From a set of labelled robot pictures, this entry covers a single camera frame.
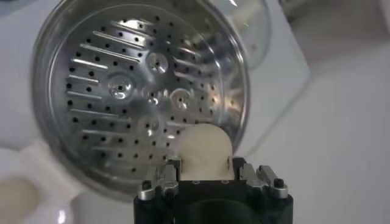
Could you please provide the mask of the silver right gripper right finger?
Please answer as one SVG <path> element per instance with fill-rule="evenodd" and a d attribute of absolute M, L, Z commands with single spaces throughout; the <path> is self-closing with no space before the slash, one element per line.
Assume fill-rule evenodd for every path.
<path fill-rule="evenodd" d="M 273 198 L 288 198 L 288 186 L 270 166 L 254 167 L 244 158 L 237 156 L 230 156 L 228 162 L 228 168 L 234 173 L 235 180 L 244 181 L 251 189 L 268 194 Z"/>

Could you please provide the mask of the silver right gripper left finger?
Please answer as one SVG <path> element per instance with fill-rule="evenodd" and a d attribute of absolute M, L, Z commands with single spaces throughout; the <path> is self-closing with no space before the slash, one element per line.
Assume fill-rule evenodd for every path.
<path fill-rule="evenodd" d="M 165 197 L 175 197 L 179 191 L 181 164 L 180 158 L 174 158 L 163 165 L 148 168 L 145 179 L 138 187 L 138 199 L 152 200 L 158 189 Z"/>

